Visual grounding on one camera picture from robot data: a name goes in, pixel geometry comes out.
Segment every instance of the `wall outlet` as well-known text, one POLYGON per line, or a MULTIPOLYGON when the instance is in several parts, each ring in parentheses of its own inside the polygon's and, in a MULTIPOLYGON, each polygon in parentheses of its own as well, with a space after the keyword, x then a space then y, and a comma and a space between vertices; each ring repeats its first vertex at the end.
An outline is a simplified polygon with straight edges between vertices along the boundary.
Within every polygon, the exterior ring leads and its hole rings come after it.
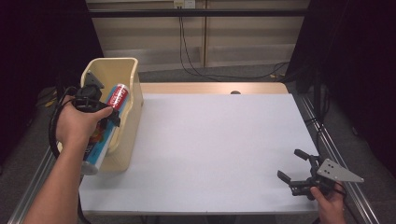
POLYGON ((195 8, 195 0, 185 0, 183 8, 195 8))
POLYGON ((184 0, 174 0, 174 8, 184 8, 184 0))

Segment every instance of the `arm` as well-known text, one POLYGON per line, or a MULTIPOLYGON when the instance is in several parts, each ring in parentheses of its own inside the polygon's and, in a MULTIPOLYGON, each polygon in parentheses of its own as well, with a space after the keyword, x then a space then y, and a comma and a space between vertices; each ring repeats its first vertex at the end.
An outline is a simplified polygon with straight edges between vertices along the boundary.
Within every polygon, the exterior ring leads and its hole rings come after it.
POLYGON ((77 223, 81 162, 96 123, 110 115, 111 107, 82 113, 70 103, 59 117, 56 137, 63 150, 48 179, 35 197, 23 223, 77 223))
MULTIPOLYGON (((342 191, 342 187, 335 184, 335 188, 342 191)), ((311 188, 311 193, 318 201, 320 223, 346 224, 344 218, 344 196, 333 192, 326 198, 318 188, 311 188)))

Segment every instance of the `forearm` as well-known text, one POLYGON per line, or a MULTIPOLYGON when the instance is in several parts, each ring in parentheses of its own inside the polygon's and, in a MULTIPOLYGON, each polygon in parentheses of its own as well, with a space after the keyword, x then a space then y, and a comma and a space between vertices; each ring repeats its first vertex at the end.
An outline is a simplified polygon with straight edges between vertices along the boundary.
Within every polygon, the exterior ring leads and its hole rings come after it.
POLYGON ((77 223, 81 161, 87 142, 64 146, 24 223, 77 223))

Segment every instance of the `white table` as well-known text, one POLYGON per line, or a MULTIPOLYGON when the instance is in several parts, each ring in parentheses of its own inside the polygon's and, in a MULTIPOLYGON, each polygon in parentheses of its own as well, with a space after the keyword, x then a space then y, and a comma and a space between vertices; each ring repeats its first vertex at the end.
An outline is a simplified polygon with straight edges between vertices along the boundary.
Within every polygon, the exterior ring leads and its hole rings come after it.
MULTIPOLYGON (((148 89, 142 85, 143 92, 148 89)), ((281 170, 293 180, 307 179, 310 165, 293 151, 318 154, 290 94, 144 93, 144 98, 129 169, 85 176, 80 186, 85 212, 227 215, 317 210, 306 197, 293 197, 276 176, 281 170)))

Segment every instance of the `plastic bin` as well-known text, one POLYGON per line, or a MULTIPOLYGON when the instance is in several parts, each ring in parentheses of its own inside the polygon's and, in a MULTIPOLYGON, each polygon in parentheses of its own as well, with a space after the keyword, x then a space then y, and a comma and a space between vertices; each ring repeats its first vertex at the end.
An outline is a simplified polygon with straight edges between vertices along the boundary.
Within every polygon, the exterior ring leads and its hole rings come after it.
POLYGON ((128 169, 134 140, 142 112, 143 95, 137 74, 135 58, 99 58, 92 60, 81 76, 81 86, 88 71, 91 71, 104 85, 101 102, 105 102, 111 88, 122 83, 130 89, 130 101, 124 107, 120 127, 114 132, 100 172, 125 171, 128 169))

